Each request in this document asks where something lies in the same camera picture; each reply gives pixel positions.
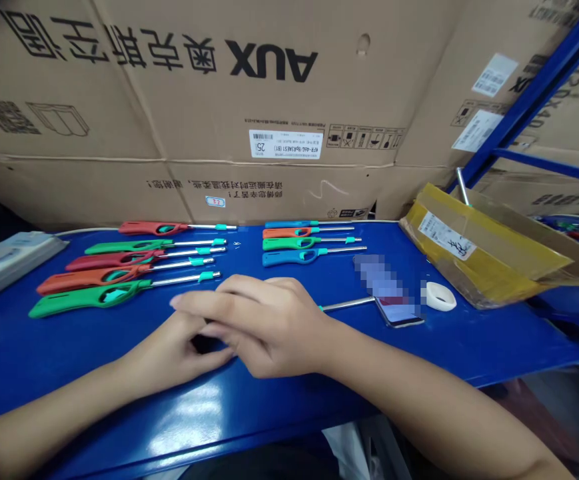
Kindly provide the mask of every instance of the open cardboard box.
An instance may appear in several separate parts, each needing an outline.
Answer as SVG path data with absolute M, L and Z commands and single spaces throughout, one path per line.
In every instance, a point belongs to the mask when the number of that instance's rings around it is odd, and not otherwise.
M 579 285 L 579 242 L 475 191 L 469 201 L 427 184 L 400 228 L 474 307 Z

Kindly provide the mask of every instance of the aux logo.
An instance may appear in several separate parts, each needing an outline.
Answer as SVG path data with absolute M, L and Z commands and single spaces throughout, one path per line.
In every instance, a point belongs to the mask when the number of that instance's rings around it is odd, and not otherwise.
M 238 75 L 241 70 L 245 72 L 247 77 L 252 78 L 267 78 L 267 53 L 276 55 L 276 80 L 285 80 L 285 52 L 287 52 L 287 61 L 294 80 L 299 83 L 304 83 L 309 76 L 311 67 L 314 66 L 318 52 L 312 52 L 311 55 L 305 57 L 304 55 L 297 55 L 294 49 L 281 49 L 276 45 L 265 43 L 256 49 L 255 43 L 247 43 L 245 49 L 241 49 L 240 45 L 233 40 L 225 40 L 231 53 L 236 57 L 236 65 L 231 71 L 231 75 Z M 258 71 L 249 63 L 249 56 L 256 49 L 256 66 Z M 304 70 L 300 72 L 300 64 L 304 64 Z

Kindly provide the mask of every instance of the blue shelf frame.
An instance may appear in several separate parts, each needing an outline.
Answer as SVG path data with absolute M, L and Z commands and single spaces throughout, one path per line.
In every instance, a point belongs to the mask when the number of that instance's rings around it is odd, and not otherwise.
M 473 188 L 482 176 L 499 158 L 524 163 L 561 175 L 579 179 L 579 167 L 543 159 L 534 155 L 511 151 L 509 146 L 519 136 L 540 110 L 551 100 L 554 94 L 567 81 L 579 66 L 579 22 L 569 35 L 561 42 L 553 55 L 538 72 L 527 89 L 509 108 L 507 114 L 491 132 L 482 147 L 462 169 L 462 177 L 468 188 Z M 458 186 L 455 179 L 446 189 L 451 192 Z M 530 299 L 537 315 L 552 321 L 565 321 L 579 325 L 579 314 L 553 310 L 539 297 Z

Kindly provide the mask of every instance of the smartphone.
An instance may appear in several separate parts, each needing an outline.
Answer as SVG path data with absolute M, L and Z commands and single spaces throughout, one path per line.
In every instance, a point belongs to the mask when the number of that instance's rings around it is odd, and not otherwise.
M 376 305 L 388 327 L 424 323 L 420 288 L 405 287 L 382 255 L 355 255 L 354 266 L 369 295 L 376 297 Z

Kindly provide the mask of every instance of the hand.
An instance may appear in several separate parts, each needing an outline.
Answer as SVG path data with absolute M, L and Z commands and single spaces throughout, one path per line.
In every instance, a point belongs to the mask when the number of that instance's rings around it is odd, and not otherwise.
M 116 360 L 129 395 L 138 399 L 186 383 L 217 369 L 234 356 L 231 348 L 199 355 L 190 340 L 203 328 L 202 317 L 174 312 L 145 340 Z
M 338 324 L 291 278 L 232 275 L 215 292 L 184 293 L 171 306 L 215 320 L 200 333 L 232 347 L 256 378 L 322 371 Z

